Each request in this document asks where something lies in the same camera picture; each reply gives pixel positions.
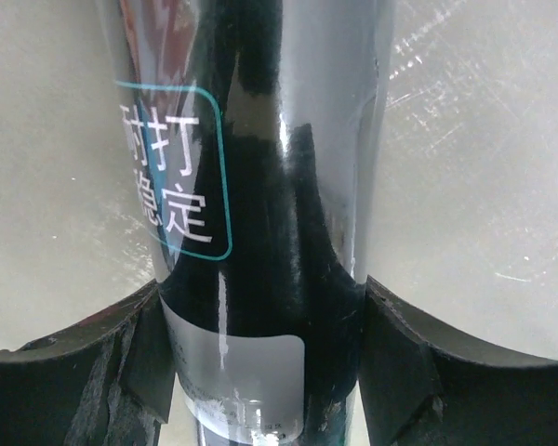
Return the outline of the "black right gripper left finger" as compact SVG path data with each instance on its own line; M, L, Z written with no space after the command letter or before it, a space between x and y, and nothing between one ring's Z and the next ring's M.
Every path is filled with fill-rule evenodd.
M156 445L174 365L155 282L0 350L0 445Z

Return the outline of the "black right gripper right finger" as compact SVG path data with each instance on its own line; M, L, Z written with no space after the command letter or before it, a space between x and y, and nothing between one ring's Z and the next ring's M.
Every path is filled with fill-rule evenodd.
M558 445L558 361L484 341L367 281L372 445Z

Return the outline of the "black shuttlecock tube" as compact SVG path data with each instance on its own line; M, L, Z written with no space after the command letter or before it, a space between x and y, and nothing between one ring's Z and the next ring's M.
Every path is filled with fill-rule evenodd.
M390 1L102 1L202 445L345 445Z

